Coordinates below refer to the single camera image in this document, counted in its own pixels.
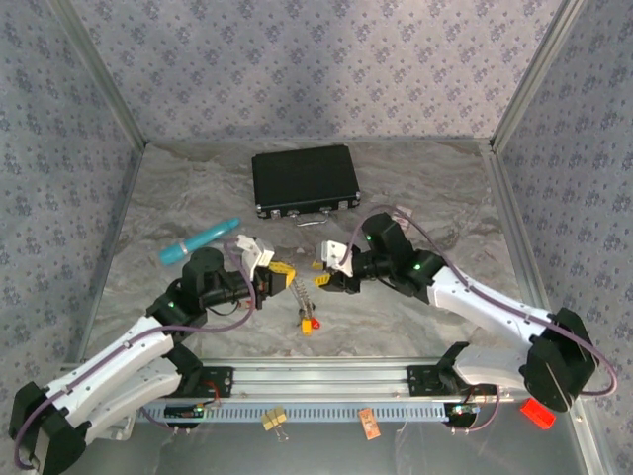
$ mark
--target patterned wallpaper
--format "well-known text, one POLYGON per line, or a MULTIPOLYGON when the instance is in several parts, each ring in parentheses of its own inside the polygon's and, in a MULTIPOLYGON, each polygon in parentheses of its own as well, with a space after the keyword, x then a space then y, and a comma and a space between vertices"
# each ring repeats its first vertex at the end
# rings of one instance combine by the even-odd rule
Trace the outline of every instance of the patterned wallpaper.
POLYGON ((619 374, 599 399, 633 473, 633 4, 588 0, 502 157, 554 308, 586 317, 619 374))
POLYGON ((0 473, 13 396, 72 355, 120 214, 132 149, 40 0, 0 5, 0 473))
POLYGON ((73 0, 150 142, 487 138, 560 0, 73 0))

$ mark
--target red block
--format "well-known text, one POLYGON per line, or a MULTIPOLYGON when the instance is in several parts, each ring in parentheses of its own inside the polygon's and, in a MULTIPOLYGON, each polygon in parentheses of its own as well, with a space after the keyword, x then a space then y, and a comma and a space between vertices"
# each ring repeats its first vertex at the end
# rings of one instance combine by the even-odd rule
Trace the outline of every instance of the red block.
POLYGON ((527 416, 540 428, 550 428, 554 425, 556 416, 535 399, 528 399, 521 406, 521 413, 527 416))

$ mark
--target orange tag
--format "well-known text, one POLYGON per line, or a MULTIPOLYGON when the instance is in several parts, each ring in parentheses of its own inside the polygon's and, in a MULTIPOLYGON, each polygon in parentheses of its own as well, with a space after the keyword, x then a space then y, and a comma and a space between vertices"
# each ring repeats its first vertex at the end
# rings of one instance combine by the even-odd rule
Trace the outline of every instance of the orange tag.
POLYGON ((378 423, 376 422, 376 418, 374 418, 374 412, 371 408, 361 409, 358 412, 358 416, 360 417, 360 422, 363 425, 363 430, 365 430, 367 440, 380 437, 378 423))

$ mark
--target black case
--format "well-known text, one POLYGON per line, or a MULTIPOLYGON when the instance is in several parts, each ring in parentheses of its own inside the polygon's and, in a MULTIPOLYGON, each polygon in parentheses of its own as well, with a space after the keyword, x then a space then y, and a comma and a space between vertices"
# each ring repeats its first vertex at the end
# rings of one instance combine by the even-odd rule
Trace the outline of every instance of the black case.
POLYGON ((252 165, 259 218, 345 210, 360 202, 345 145, 260 153, 253 156, 252 165))

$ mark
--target gray marble floor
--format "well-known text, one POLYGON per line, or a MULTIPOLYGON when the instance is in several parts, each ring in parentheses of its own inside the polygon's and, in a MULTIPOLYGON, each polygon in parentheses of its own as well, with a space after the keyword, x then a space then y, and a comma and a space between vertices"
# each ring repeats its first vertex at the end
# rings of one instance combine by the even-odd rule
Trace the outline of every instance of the gray marble floor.
MULTIPOLYGON (((194 335, 187 345, 203 357, 237 356, 439 356, 455 340, 502 345, 495 336, 463 318, 407 299, 378 282, 363 284, 356 296, 320 291, 311 280, 315 246, 331 238, 346 241, 373 204, 413 209, 464 271, 518 297, 497 209, 477 142, 351 142, 363 192, 362 205, 337 212, 326 225, 297 228, 291 220, 255 216, 250 158, 274 149, 319 143, 149 145, 103 298, 87 355, 120 335, 180 274, 182 263, 164 267, 158 252, 173 242, 230 217, 240 217, 239 233, 265 238, 277 258, 292 263, 316 303, 321 328, 301 335, 298 305, 289 291, 265 302, 243 327, 218 335, 194 335)), ((427 244, 414 230, 417 246, 427 244)), ((240 314, 221 318, 220 326, 240 314)))

